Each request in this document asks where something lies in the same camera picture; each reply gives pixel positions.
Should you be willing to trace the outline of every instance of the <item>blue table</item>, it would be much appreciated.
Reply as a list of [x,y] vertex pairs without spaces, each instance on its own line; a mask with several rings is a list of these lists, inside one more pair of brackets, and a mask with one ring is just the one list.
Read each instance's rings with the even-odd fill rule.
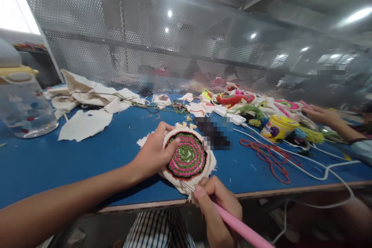
[[[174,100],[178,95],[170,95]],[[71,118],[77,110],[68,114]],[[174,125],[183,122],[184,115],[161,111],[151,114],[146,109],[130,107],[114,114],[105,130],[94,137],[75,141],[57,141],[65,119],[60,119],[58,129],[50,134],[34,139],[18,139],[0,123],[0,208],[31,195],[65,184],[73,183],[101,174],[129,163],[139,152],[137,140],[154,131],[160,121]],[[215,151],[217,170],[212,174],[239,197],[298,193],[315,189],[340,187],[340,181],[330,175],[326,181],[318,181],[288,165],[290,184],[282,184],[272,174],[269,165],[260,160],[254,151],[239,144],[246,138],[236,131],[228,132],[233,141],[229,151]],[[286,149],[295,150],[287,145]],[[341,152],[330,144],[319,148],[340,155]],[[312,151],[315,160],[325,164],[335,164],[336,158]],[[301,159],[303,168],[319,177],[324,170]],[[365,164],[353,164],[334,168],[351,186],[372,184],[372,169]],[[185,196],[159,175],[147,179],[125,192],[119,193],[101,204],[102,211],[124,210],[159,205],[184,203]]]

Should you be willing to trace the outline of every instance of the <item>white cable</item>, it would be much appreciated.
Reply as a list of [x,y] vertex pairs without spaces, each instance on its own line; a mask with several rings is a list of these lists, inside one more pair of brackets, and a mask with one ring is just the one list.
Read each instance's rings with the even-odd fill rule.
[[[249,127],[248,125],[247,125],[247,127],[248,127],[249,129],[251,129],[252,131],[254,131],[255,133],[257,133],[259,136],[263,137],[261,134],[259,134],[256,130],[252,129],[252,128]],[[250,137],[250,138],[253,138],[255,141],[258,141],[256,138],[252,137],[251,135],[249,135],[249,134],[247,134],[247,133],[244,133],[244,132],[239,131],[239,130],[237,130],[237,129],[234,129],[234,130],[237,131],[237,132],[240,132],[240,133],[242,133],[242,134],[245,134],[246,136],[248,136],[248,137]],[[270,140],[268,140],[268,139],[265,138],[265,137],[263,137],[263,138],[264,138],[265,140],[267,140],[270,144],[272,144],[272,142],[271,142]],[[304,159],[306,159],[306,160],[312,161],[313,163],[316,163],[316,164],[318,164],[318,165],[320,165],[320,166],[322,166],[322,167],[325,168],[325,174],[324,174],[324,177],[323,177],[323,178],[318,178],[318,177],[316,177],[316,176],[313,176],[313,175],[310,174],[309,172],[305,171],[305,170],[302,169],[301,167],[297,166],[295,163],[293,163],[293,162],[291,162],[290,160],[288,160],[288,162],[289,162],[290,164],[292,164],[293,166],[295,166],[296,168],[298,168],[298,169],[299,169],[300,171],[302,171],[303,173],[307,174],[308,176],[310,176],[310,177],[312,177],[312,178],[314,178],[314,179],[316,179],[316,180],[324,181],[324,180],[326,180],[326,179],[328,178],[328,173],[331,172],[334,176],[336,176],[336,177],[337,177],[337,178],[338,178],[338,179],[339,179],[339,180],[340,180],[340,181],[345,185],[345,187],[347,188],[347,190],[348,190],[349,193],[350,193],[350,197],[349,197],[347,200],[345,200],[345,201],[343,201],[343,202],[340,202],[340,203],[336,203],[336,204],[334,204],[334,205],[317,206],[317,205],[310,205],[310,204],[307,204],[307,203],[302,203],[302,204],[307,205],[307,206],[310,206],[310,207],[315,207],[315,208],[324,208],[324,209],[326,209],[326,208],[333,208],[333,207],[338,207],[338,206],[344,205],[344,204],[348,203],[352,198],[354,198],[354,193],[353,193],[353,191],[351,190],[351,188],[349,187],[349,185],[347,185],[346,182],[345,182],[341,177],[339,177],[339,176],[338,176],[334,171],[332,171],[331,168],[332,168],[332,167],[341,166],[341,165],[349,165],[349,164],[360,163],[359,161],[350,161],[350,162],[345,162],[345,163],[339,163],[339,164],[329,165],[329,166],[326,167],[325,165],[323,165],[323,164],[321,164],[321,163],[319,163],[319,162],[317,162],[317,161],[315,161],[315,160],[312,160],[312,159],[310,159],[310,158],[308,158],[308,157],[305,157],[305,156],[299,155],[299,154],[297,154],[297,153],[294,153],[294,152],[291,152],[291,151],[285,150],[285,149],[283,149],[283,148],[281,148],[281,149],[284,150],[285,152],[288,152],[288,153],[294,154],[294,155],[296,155],[296,156],[302,157],[302,158],[304,158]],[[284,158],[284,156],[281,155],[279,152],[277,152],[277,151],[275,151],[275,150],[273,150],[273,151],[276,152],[276,153],[277,153],[279,156],[281,156],[282,158]]]
[[287,205],[288,205],[288,200],[286,200],[286,205],[284,206],[284,228],[283,230],[278,234],[278,236],[271,242],[271,244],[275,244],[275,242],[278,241],[278,239],[284,235],[284,233],[287,230]]
[[327,152],[327,151],[324,151],[324,150],[321,150],[321,149],[317,148],[317,146],[316,146],[314,143],[313,143],[313,144],[309,143],[309,144],[310,144],[311,147],[313,147],[313,148],[315,148],[315,149],[317,149],[317,150],[319,150],[319,151],[321,151],[321,152],[323,152],[323,153],[325,153],[325,154],[331,155],[331,156],[336,157],[336,158],[338,158],[338,159],[342,159],[342,160],[346,160],[346,161],[348,161],[348,159],[346,159],[346,158],[343,158],[343,157],[340,157],[340,156],[334,155],[334,154],[332,154],[332,153],[329,153],[329,152]]

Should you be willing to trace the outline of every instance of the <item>hand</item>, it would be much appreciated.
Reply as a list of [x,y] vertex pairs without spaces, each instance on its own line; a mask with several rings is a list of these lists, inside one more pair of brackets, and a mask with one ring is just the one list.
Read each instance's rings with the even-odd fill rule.
[[160,122],[156,131],[150,134],[141,151],[132,161],[132,164],[140,171],[141,178],[145,179],[161,170],[168,164],[179,145],[180,139],[172,141],[166,149],[163,148],[164,132],[171,131],[175,127],[165,122]]
[[239,236],[223,222],[209,197],[213,194],[216,204],[226,209],[240,221],[243,218],[243,211],[237,198],[222,184],[217,176],[212,176],[211,179],[203,177],[198,185],[195,185],[194,196],[197,198],[207,222],[209,245],[212,248],[237,247]]
[[344,124],[342,117],[337,114],[337,112],[323,109],[315,105],[311,105],[312,110],[303,108],[302,110],[306,112],[307,117],[313,120],[314,122],[326,125],[334,129],[336,126]]

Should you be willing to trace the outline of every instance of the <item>yellow lid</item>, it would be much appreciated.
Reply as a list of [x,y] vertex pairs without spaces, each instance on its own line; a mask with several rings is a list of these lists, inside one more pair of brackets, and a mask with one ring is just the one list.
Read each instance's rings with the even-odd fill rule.
[[0,68],[0,84],[7,84],[6,80],[2,79],[1,77],[5,77],[6,79],[12,80],[12,75],[14,73],[24,72],[27,74],[32,74],[36,76],[39,71],[34,70],[27,66],[19,66],[19,67],[9,67],[9,68]]
[[300,124],[286,116],[273,115],[270,117],[270,121],[274,121],[277,125],[281,125],[287,129],[296,129]]

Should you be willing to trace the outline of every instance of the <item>metal mesh partition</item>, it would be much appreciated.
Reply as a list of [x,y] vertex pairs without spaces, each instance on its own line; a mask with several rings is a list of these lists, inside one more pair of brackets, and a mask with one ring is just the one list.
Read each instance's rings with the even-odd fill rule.
[[178,93],[230,80],[252,87],[276,67],[288,69],[283,81],[293,84],[362,54],[205,0],[27,1],[59,68],[109,86]]

